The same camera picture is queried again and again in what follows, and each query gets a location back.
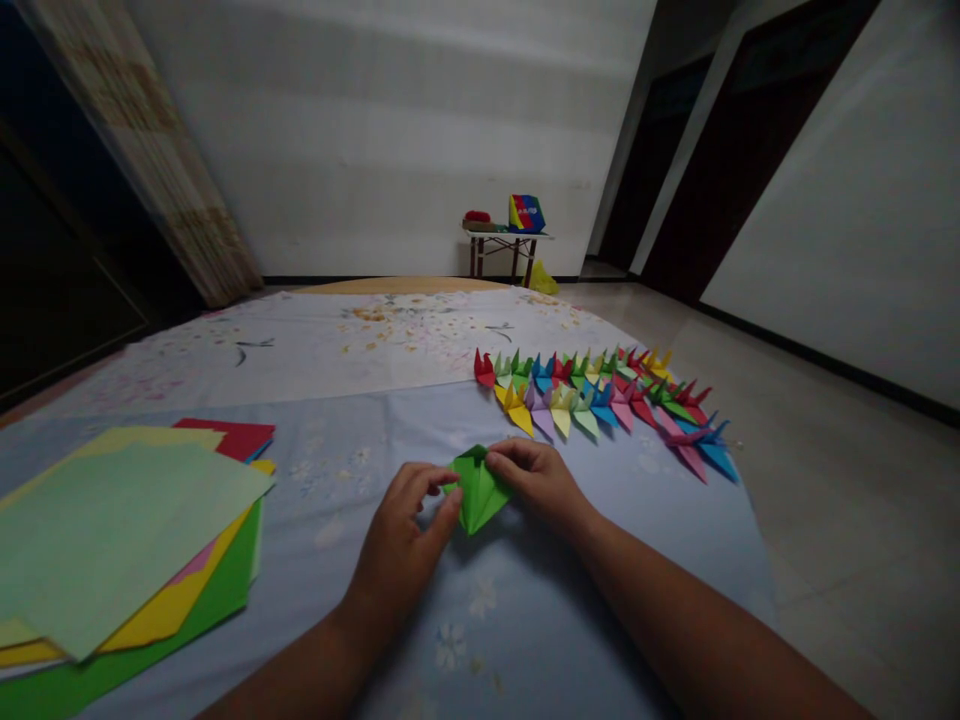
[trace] forearm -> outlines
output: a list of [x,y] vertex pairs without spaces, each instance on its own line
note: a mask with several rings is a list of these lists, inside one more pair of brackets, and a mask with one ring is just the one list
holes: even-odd
[[599,513],[569,535],[686,714],[869,717],[763,623]]
[[345,599],[200,718],[343,717],[391,637]]

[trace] curtain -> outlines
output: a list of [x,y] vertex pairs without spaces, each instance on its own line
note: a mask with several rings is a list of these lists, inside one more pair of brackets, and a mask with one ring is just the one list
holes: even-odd
[[263,287],[124,0],[16,4],[207,305]]

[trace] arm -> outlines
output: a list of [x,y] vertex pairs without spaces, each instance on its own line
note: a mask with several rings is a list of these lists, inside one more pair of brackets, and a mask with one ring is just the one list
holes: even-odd
[[870,717],[750,613],[603,517],[556,450],[522,439],[490,450],[487,466],[576,549],[685,714]]
[[424,495],[459,476],[407,463],[393,479],[367,531],[340,604],[200,717],[342,717],[433,576],[460,513],[463,490],[441,505],[421,533],[414,521]]

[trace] yellow bag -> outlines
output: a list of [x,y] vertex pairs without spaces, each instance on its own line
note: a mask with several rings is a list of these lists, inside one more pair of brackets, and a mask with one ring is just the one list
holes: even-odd
[[547,275],[547,271],[543,269],[542,260],[537,260],[533,264],[533,272],[530,273],[530,289],[542,292],[544,295],[556,295],[560,291],[557,281]]

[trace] doorway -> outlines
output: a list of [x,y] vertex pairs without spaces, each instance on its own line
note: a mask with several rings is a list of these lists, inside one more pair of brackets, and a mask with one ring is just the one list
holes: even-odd
[[811,0],[743,36],[640,282],[695,306],[879,0]]
[[650,83],[620,188],[597,256],[630,269],[683,129],[707,77],[711,53]]

